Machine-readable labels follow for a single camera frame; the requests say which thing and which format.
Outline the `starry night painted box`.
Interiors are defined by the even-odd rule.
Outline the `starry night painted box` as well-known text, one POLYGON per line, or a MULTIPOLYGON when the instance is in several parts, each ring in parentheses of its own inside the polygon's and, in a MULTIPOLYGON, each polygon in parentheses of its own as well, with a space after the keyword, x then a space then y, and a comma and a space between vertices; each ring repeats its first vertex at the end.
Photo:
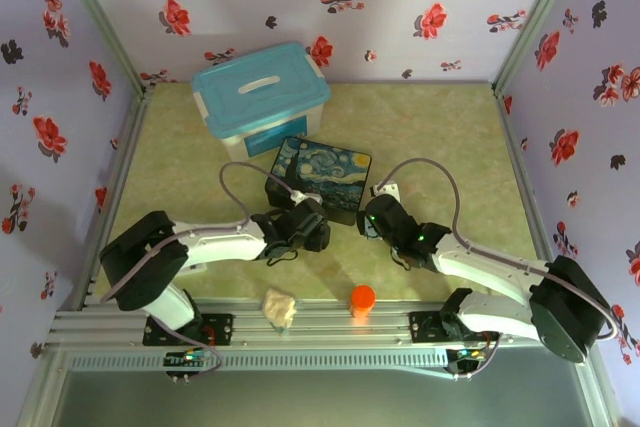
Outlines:
POLYGON ((292 207, 288 188, 317 194, 330 221, 353 226, 371 163, 372 157, 365 153, 287 137, 265 183, 269 204, 292 207))

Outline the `blue-lidded plastic storage box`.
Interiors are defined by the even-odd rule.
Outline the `blue-lidded plastic storage box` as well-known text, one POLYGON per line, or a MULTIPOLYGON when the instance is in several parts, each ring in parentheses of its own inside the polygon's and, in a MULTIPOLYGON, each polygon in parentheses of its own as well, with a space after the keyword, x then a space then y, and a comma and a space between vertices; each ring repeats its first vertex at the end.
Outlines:
POLYGON ((210 67, 191 80, 208 131, 233 161, 319 132, 330 88, 301 44, 290 42, 210 67))

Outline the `small control circuit board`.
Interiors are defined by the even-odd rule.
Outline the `small control circuit board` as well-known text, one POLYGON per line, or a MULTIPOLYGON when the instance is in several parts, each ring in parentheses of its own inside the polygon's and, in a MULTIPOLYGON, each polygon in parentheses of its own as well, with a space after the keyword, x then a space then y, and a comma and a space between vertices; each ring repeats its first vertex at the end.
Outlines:
POLYGON ((210 361, 209 351, 201 349, 188 349, 186 351, 173 351, 165 354, 163 366, 169 369, 205 369, 210 361))
POLYGON ((486 349, 459 349, 446 351, 445 371, 455 379, 471 378, 484 364, 488 356, 486 349))

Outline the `aluminium front mounting rail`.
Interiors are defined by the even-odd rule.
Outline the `aluminium front mounting rail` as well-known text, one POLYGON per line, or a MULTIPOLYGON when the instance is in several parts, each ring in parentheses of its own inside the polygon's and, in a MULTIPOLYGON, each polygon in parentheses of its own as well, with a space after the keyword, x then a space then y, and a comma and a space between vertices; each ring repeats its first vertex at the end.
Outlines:
MULTIPOLYGON (((440 311, 445 303, 416 301, 380 301, 375 304, 364 323, 356 322, 345 302, 307 300, 298 303, 293 323, 284 334, 277 333, 262 313, 258 301, 214 301, 200 306, 201 314, 234 316, 229 346, 214 346, 220 350, 294 350, 294 349, 351 349, 400 348, 442 346, 460 348, 484 346, 493 342, 435 342, 413 343, 409 331, 408 314, 416 311, 440 311)), ((178 336, 187 345, 144 346, 142 339, 147 319, 141 311, 123 312, 114 303, 88 305, 80 311, 59 312, 55 315, 45 344, 66 349, 173 349, 192 347, 197 341, 178 336)), ((534 341, 532 339, 499 334, 504 341, 534 341)))

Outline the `aluminium frame side rail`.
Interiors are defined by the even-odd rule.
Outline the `aluminium frame side rail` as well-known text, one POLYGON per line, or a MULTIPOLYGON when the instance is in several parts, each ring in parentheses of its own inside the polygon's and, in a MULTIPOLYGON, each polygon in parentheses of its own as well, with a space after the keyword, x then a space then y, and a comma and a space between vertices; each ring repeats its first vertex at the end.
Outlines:
POLYGON ((520 144, 517 142, 517 138, 508 119, 502 95, 498 93, 494 94, 494 97, 498 105, 498 115, 535 253, 541 259, 552 260, 554 258, 553 247, 547 239, 546 229, 540 217, 538 204, 522 158, 520 144))
POLYGON ((145 90, 139 97, 134 98, 129 109, 129 114, 119 137, 119 147, 116 150, 108 183, 106 184, 105 204, 94 222, 95 228, 90 237, 83 270, 78 285, 74 288, 73 295, 70 297, 72 311, 82 310, 85 307, 86 299, 92 295, 95 279, 101 268, 99 253, 109 241, 152 96, 152 89, 145 90))

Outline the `aluminium frame corner post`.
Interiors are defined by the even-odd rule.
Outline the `aluminium frame corner post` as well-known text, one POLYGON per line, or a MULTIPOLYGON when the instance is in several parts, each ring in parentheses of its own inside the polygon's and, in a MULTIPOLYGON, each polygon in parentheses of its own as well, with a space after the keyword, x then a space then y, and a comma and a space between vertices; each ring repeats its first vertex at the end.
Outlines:
POLYGON ((139 79, 138 74, 134 69, 133 62, 131 61, 124 44, 121 42, 112 22, 99 0, 79 0, 88 15, 94 21, 94 24, 101 33, 107 47, 117 59, 120 67, 126 74, 130 84, 132 85, 136 95, 143 99, 146 95, 147 88, 143 86, 142 81, 139 79))
POLYGON ((521 32, 492 83, 492 91, 496 97, 504 94, 505 89, 524 62, 528 50, 537 38, 555 2, 556 0, 534 1, 521 32))

